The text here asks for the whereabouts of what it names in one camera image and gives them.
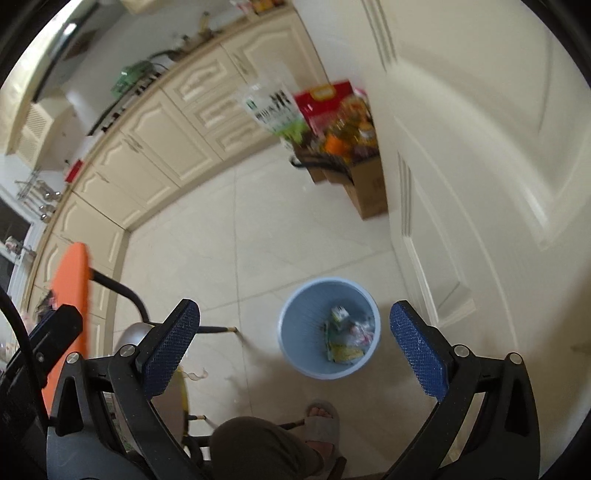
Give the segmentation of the light blue trash bin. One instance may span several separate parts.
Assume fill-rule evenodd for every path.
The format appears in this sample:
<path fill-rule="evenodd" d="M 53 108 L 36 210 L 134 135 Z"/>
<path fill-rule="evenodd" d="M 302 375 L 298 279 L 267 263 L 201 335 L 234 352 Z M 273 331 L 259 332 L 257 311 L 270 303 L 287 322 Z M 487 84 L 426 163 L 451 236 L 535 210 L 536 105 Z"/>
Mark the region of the light blue trash bin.
<path fill-rule="evenodd" d="M 305 376 L 336 380 L 362 368 L 376 352 L 381 315 L 355 282 L 328 277 L 301 286 L 283 305 L 277 339 L 284 359 Z"/>

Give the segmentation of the kitchen window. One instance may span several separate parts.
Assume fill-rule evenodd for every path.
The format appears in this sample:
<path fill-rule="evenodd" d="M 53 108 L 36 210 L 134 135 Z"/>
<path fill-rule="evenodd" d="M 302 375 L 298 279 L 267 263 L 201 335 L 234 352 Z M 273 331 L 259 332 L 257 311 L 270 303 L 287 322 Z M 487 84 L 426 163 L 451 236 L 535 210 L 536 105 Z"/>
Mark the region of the kitchen window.
<path fill-rule="evenodd" d="M 1 199 L 1 288 L 15 289 L 29 269 L 32 257 L 27 250 L 31 223 Z"/>

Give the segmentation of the cream kitchen cabinets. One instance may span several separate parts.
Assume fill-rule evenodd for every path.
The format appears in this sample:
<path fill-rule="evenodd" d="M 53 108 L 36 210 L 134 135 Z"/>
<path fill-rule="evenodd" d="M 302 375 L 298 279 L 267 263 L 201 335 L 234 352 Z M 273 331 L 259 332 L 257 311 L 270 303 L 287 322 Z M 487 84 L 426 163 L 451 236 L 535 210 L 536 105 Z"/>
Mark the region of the cream kitchen cabinets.
<path fill-rule="evenodd" d="M 163 73 L 94 137 L 81 171 L 41 237 L 22 304 L 33 313 L 67 248 L 84 243 L 91 266 L 121 270 L 128 234 L 194 187 L 276 143 L 240 104 L 250 86 L 297 90 L 325 69 L 293 7 L 238 21 Z"/>

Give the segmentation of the person's knee dark trousers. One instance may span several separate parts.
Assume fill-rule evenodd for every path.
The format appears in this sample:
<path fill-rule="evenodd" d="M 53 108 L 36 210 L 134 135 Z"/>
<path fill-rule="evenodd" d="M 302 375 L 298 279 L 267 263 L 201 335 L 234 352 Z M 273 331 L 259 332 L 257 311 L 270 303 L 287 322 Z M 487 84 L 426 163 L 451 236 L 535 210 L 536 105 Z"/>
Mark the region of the person's knee dark trousers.
<path fill-rule="evenodd" d="M 318 451 L 276 424 L 236 417 L 211 435 L 214 479 L 306 479 L 325 468 Z"/>

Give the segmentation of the round orange table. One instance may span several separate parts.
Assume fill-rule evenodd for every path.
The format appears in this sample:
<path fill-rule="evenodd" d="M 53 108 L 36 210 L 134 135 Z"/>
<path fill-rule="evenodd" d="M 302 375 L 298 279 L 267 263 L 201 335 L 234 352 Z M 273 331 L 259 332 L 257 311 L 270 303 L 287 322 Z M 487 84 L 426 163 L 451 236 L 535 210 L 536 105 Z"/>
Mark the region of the round orange table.
<path fill-rule="evenodd" d="M 89 311 L 90 265 L 83 243 L 68 247 L 52 280 L 54 312 L 48 319 L 50 326 L 47 356 L 43 370 L 47 374 L 42 396 L 47 412 L 52 410 L 59 376 L 70 353 L 86 356 Z"/>

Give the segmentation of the grey slipper foot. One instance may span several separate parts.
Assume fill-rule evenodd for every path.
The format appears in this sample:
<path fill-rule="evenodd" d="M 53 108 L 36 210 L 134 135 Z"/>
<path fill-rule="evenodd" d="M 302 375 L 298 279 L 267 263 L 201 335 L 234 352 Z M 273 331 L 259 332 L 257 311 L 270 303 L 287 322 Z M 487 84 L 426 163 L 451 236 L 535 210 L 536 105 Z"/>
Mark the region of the grey slipper foot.
<path fill-rule="evenodd" d="M 339 457 L 339 439 L 341 420 L 337 408 L 325 400 L 312 400 L 305 408 L 304 443 L 329 463 Z"/>

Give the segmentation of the hanging utensil rack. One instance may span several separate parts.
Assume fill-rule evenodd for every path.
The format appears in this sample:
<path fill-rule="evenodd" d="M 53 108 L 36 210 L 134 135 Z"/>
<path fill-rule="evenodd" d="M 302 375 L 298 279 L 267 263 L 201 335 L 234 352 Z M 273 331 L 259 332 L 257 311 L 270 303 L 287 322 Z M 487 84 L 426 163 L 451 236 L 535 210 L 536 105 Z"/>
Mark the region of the hanging utensil rack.
<path fill-rule="evenodd" d="M 48 224 L 63 199 L 63 192 L 51 187 L 40 176 L 39 169 L 33 170 L 25 180 L 15 180 L 14 184 L 18 188 L 17 201 Z"/>

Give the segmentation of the brown cardboard box with bottles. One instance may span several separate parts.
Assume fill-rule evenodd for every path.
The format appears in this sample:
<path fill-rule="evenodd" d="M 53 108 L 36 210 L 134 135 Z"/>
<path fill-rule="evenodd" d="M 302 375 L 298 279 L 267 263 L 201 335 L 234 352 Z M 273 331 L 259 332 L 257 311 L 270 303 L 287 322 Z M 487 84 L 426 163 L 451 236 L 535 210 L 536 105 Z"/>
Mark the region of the brown cardboard box with bottles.
<path fill-rule="evenodd" d="M 324 135 L 310 128 L 293 150 L 291 166 L 307 171 L 315 184 L 342 186 L 363 220 L 389 212 L 377 130 L 370 106 L 358 92 L 342 100 Z"/>

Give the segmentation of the white door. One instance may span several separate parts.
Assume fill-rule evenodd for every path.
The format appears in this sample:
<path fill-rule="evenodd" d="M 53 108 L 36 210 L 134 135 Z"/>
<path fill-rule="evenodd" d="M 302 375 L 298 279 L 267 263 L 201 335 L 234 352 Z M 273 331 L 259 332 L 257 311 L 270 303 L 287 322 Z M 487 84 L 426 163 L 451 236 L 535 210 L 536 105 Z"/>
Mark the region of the white door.
<path fill-rule="evenodd" d="M 590 409 L 590 87 L 525 1 L 366 1 L 355 30 L 415 306 L 518 352 L 541 463 Z"/>

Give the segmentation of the black gas stove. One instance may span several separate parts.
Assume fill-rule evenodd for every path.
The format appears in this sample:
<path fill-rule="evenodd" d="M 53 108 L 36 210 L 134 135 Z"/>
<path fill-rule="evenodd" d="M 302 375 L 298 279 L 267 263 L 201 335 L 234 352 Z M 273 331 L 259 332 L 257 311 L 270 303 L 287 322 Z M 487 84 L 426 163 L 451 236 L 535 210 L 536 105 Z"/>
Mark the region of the black gas stove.
<path fill-rule="evenodd" d="M 94 136 L 99 132 L 106 132 L 141 95 L 146 93 L 156 81 L 168 72 L 168 69 L 160 64 L 154 64 L 154 68 L 155 71 L 151 75 L 141 79 L 121 98 L 115 98 L 115 101 L 100 114 L 86 133 L 88 137 Z"/>

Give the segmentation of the green electric pot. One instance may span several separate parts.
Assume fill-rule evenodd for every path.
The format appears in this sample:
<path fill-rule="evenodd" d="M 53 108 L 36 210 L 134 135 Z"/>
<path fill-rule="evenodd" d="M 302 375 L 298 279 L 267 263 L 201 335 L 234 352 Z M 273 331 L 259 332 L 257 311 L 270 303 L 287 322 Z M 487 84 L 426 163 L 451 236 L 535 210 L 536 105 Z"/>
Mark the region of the green electric pot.
<path fill-rule="evenodd" d="M 151 75 L 154 71 L 154 64 L 149 60 L 141 60 L 124 67 L 114 86 L 111 88 L 111 94 L 114 98 L 121 98 L 141 79 Z"/>

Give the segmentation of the white green rice bag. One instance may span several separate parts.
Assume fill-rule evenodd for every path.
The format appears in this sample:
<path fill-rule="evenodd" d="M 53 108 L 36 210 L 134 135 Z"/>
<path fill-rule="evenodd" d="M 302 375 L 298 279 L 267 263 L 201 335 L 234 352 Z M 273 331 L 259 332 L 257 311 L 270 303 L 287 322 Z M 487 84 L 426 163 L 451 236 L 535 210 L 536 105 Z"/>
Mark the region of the white green rice bag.
<path fill-rule="evenodd" d="M 264 130 L 291 146 L 303 144 L 310 127 L 286 85 L 276 81 L 249 84 L 242 88 L 238 99 Z"/>

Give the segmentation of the red gift bag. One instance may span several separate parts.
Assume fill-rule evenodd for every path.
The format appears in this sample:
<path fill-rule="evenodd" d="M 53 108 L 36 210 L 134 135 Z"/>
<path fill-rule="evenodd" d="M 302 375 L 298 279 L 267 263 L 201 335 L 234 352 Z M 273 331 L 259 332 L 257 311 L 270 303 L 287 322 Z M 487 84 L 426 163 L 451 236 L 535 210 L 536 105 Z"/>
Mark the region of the red gift bag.
<path fill-rule="evenodd" d="M 337 118 L 342 100 L 351 95 L 353 86 L 349 80 L 344 80 L 302 91 L 294 95 L 294 100 L 311 131 L 322 136 Z"/>

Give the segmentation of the black range hood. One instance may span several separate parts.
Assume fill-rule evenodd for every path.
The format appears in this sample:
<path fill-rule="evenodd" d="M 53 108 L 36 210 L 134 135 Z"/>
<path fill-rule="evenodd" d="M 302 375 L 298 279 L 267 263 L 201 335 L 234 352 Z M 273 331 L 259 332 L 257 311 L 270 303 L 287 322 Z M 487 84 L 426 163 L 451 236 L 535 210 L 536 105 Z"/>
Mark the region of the black range hood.
<path fill-rule="evenodd" d="M 37 103 L 62 87 L 73 76 L 90 50 L 125 13 L 121 1 L 71 1 L 67 15 L 53 36 L 32 101 Z"/>

